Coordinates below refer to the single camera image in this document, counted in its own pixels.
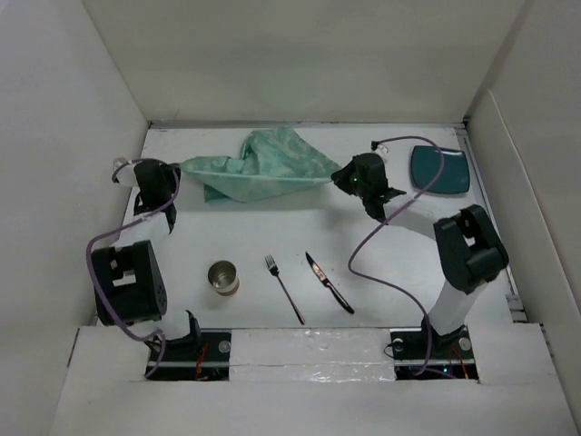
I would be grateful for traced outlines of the teal square plate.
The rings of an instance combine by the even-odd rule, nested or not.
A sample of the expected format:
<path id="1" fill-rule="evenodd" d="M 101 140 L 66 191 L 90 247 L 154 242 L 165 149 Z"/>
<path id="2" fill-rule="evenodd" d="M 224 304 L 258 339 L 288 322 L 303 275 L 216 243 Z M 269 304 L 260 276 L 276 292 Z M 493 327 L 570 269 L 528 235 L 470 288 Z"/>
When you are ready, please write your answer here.
<path id="1" fill-rule="evenodd" d="M 412 185 L 418 190 L 441 195 L 460 195 L 470 188 L 468 159 L 461 150 L 416 145 L 409 161 Z"/>

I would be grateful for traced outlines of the green patterned cloth placemat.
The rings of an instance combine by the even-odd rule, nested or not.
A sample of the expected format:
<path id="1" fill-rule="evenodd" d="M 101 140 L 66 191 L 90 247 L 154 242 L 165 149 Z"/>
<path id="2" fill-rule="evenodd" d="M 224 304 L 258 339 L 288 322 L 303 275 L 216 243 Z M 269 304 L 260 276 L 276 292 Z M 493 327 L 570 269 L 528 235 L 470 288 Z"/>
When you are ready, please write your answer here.
<path id="1" fill-rule="evenodd" d="M 252 131 L 240 156 L 196 156 L 182 173 L 203 184 L 204 201 L 254 203 L 329 183 L 340 165 L 290 127 Z"/>

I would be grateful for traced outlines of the dark metal knife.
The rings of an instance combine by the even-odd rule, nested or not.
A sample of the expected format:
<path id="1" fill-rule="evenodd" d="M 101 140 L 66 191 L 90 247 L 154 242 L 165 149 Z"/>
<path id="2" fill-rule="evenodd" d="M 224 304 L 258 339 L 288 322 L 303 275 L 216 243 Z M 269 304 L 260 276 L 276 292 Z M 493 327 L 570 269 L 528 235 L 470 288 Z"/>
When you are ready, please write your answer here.
<path id="1" fill-rule="evenodd" d="M 339 290 L 333 285 L 327 274 L 320 268 L 320 266 L 316 263 L 312 256 L 308 252 L 305 252 L 305 257 L 315 276 L 318 278 L 320 283 L 331 292 L 332 296 L 337 301 L 337 303 L 347 313 L 354 314 L 355 313 L 354 309 L 350 306 L 347 300 L 341 295 Z"/>

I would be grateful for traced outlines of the metal cup with cork base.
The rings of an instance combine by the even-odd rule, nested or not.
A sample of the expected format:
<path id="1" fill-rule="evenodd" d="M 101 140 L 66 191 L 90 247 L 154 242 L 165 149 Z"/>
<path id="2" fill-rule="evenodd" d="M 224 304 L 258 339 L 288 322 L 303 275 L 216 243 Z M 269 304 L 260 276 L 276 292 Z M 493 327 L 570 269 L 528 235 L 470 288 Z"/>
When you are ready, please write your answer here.
<path id="1" fill-rule="evenodd" d="M 220 296 L 232 296 L 240 286 L 235 265 L 226 260 L 214 263 L 208 270 L 207 279 L 213 290 Z"/>

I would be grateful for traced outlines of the dark metal fork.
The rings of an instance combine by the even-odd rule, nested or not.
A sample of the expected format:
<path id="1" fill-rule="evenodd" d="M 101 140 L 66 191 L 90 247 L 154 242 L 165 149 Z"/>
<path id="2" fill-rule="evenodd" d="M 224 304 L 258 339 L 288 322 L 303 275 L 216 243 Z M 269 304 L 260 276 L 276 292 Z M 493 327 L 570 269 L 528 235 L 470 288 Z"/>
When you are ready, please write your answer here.
<path id="1" fill-rule="evenodd" d="M 304 316 L 300 312 L 300 310 L 299 310 L 298 306 L 296 305 L 296 303 L 291 298 L 290 293 L 288 292 L 286 286 L 284 285 L 282 279 L 280 278 L 280 270 L 279 270 L 278 265 L 275 262 L 274 258 L 271 255 L 267 255 L 265 257 L 265 264 L 266 264 L 266 267 L 269 270 L 270 274 L 272 276 L 274 276 L 278 280 L 279 285 L 281 286 L 283 292 L 285 293 L 285 295 L 287 297 L 287 300 L 289 301 L 290 306 L 291 306 L 292 310 L 294 311 L 294 313 L 295 313 L 295 315 L 296 315 L 299 323 L 301 325 L 305 325 L 306 324 L 306 321 L 305 321 Z"/>

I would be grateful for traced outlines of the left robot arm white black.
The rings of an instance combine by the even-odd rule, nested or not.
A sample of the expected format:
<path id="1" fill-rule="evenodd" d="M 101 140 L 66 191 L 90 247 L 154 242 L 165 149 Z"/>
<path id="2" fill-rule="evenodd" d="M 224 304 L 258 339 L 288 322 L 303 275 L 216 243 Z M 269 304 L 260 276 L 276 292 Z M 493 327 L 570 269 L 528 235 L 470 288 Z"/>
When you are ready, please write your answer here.
<path id="1" fill-rule="evenodd" d="M 176 224 L 180 166 L 152 158 L 119 158 L 113 164 L 112 181 L 135 188 L 137 194 L 131 221 L 95 236 L 86 248 L 97 317 L 102 324 L 115 325 L 144 343 L 157 360 L 170 348 L 181 359 L 192 360 L 202 351 L 202 337 L 192 314 L 188 315 L 191 329 L 179 330 L 171 340 L 160 328 L 142 336 L 130 330 L 138 322 L 161 320 L 167 311 L 167 292 L 154 245 L 170 235 Z"/>

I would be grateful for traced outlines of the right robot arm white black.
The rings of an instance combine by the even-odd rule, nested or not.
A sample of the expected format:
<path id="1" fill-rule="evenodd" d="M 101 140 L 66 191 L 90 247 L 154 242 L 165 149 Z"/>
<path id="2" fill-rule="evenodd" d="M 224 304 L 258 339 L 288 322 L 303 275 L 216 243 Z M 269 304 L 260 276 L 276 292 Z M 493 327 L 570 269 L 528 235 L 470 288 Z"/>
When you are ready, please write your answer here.
<path id="1" fill-rule="evenodd" d="M 331 175 L 340 190 L 358 197 L 381 228 L 403 213 L 421 221 L 418 233 L 436 243 L 445 281 L 432 309 L 423 315 L 419 346 L 432 358 L 448 352 L 459 336 L 478 296 L 509 263 L 504 244 L 485 209 L 472 204 L 450 217 L 439 217 L 412 205 L 406 192 L 389 186 L 385 164 L 374 153 L 359 154 Z"/>

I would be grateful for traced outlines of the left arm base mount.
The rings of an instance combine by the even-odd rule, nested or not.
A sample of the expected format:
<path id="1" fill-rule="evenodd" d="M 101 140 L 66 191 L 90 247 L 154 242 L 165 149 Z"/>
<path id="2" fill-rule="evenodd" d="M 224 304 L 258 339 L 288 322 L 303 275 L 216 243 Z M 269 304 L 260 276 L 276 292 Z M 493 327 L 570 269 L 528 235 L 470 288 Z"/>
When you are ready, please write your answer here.
<path id="1" fill-rule="evenodd" d="M 159 347 L 150 348 L 145 373 L 160 382 L 222 382 L 230 376 L 231 331 L 202 329 L 199 337 L 188 334 L 166 343 L 157 367 Z"/>

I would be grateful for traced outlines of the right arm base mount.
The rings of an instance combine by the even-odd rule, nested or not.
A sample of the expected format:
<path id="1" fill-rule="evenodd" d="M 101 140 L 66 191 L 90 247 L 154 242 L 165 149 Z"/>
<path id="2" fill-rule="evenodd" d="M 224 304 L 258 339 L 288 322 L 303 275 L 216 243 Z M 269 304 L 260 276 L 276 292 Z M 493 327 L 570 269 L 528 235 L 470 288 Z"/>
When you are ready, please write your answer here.
<path id="1" fill-rule="evenodd" d="M 397 381 L 478 380 L 466 326 L 446 337 L 434 333 L 428 360 L 428 336 L 421 328 L 391 329 L 383 351 L 393 360 Z"/>

